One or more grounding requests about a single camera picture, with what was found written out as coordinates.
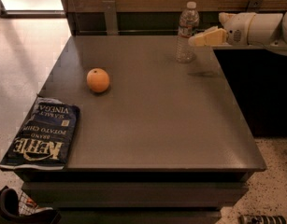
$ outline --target bottle cap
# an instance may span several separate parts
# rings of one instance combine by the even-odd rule
[[[187,8],[189,9],[195,9],[196,8],[196,2],[188,2]]]

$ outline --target shoe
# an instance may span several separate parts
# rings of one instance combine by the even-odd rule
[[[61,216],[56,210],[45,210],[29,216],[19,215],[19,198],[14,189],[0,191],[0,224],[56,224]]]

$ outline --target kettle chips bag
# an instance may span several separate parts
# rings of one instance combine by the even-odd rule
[[[31,118],[21,126],[0,169],[63,169],[78,118],[77,106],[37,97]]]

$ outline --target water bottle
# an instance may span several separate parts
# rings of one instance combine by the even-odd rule
[[[195,57],[194,48],[188,43],[199,25],[199,14],[196,2],[188,2],[179,18],[179,32],[176,59],[179,63],[189,63]]]

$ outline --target speckled floor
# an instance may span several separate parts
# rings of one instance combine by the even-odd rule
[[[0,160],[70,37],[65,19],[0,19]],[[237,224],[240,215],[287,217],[287,139],[258,138],[267,170],[248,181],[249,191],[224,207],[218,224]],[[0,171],[0,189],[20,191],[21,180]]]

